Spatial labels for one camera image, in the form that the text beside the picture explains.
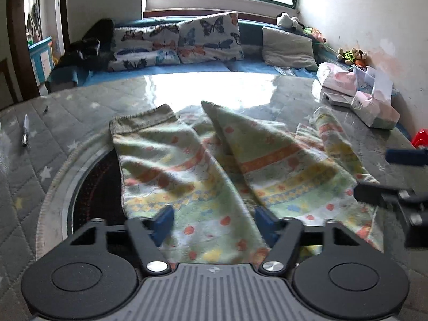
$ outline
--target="blue sofa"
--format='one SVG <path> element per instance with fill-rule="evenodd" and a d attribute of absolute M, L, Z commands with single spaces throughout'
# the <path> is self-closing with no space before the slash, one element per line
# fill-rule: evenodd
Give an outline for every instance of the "blue sofa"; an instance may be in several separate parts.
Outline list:
<path fill-rule="evenodd" d="M 163 18 L 145 18 L 142 20 L 119 23 L 116 27 L 147 27 L 160 25 L 165 23 L 178 23 L 183 20 L 188 20 L 194 17 L 163 17 Z M 173 74 L 178 72 L 256 72 L 261 74 L 285 74 L 284 71 L 280 72 L 274 66 L 267 65 L 262 58 L 263 48 L 263 27 L 267 26 L 274 29 L 281 29 L 275 25 L 265 24 L 261 22 L 253 22 L 249 20 L 238 21 L 240 30 L 240 39 L 243 47 L 245 59 L 237 62 L 205 62 L 197 64 L 177 64 L 177 65 L 164 65 L 164 66 L 150 66 L 140 70 L 129 70 L 121 72 L 92 72 L 76 66 L 69 66 L 56 69 L 52 72 L 47 80 L 47 88 L 49 91 L 57 91 L 64 89 L 64 84 L 68 87 L 73 86 L 88 86 L 105 81 L 113 81 L 117 79 L 131 78 L 143 75 L 154 74 Z M 317 41 L 311 36 L 299 33 L 293 30 L 286 30 L 298 35 L 309 37 L 312 39 L 314 48 L 315 60 L 318 57 Z M 316 78 L 316 74 L 308 72 L 305 69 L 292 69 L 287 74 L 292 74 L 299 77 Z"/>

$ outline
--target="blue cabinet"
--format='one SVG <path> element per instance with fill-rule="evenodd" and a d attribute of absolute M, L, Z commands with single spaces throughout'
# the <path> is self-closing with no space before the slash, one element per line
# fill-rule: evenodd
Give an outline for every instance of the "blue cabinet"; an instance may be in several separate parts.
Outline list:
<path fill-rule="evenodd" d="M 52 37 L 47 37 L 36 44 L 29 46 L 29 56 L 33 65 L 37 85 L 46 81 L 54 68 L 52 57 Z"/>

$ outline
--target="beige pillow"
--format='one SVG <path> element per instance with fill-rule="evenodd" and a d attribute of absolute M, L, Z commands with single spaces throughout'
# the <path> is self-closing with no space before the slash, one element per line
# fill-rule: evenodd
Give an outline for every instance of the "beige pillow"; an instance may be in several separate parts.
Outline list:
<path fill-rule="evenodd" d="M 316 71 L 312 40 L 290 32 L 263 27 L 263 60 L 268 65 Z"/>

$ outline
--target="black circular motor housing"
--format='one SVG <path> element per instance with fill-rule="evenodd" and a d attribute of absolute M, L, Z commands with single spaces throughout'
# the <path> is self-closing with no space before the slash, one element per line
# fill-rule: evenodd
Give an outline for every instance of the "black circular motor housing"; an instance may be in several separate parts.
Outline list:
<path fill-rule="evenodd" d="M 51 319 L 93 319 L 126 302 L 138 284 L 136 271 L 103 241 L 65 241 L 30 266 L 21 282 L 30 310 Z"/>
<path fill-rule="evenodd" d="M 322 252 L 296 268 L 292 285 L 303 302 L 341 320 L 376 320 L 397 312 L 409 292 L 404 270 L 376 250 L 344 249 L 345 255 Z"/>

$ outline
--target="red plastic object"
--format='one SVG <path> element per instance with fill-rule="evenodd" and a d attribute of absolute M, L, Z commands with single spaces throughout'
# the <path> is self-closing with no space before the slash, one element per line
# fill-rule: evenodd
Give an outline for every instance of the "red plastic object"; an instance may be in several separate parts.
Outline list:
<path fill-rule="evenodd" d="M 428 129 L 421 129 L 413 138 L 412 145 L 415 148 L 428 146 Z"/>

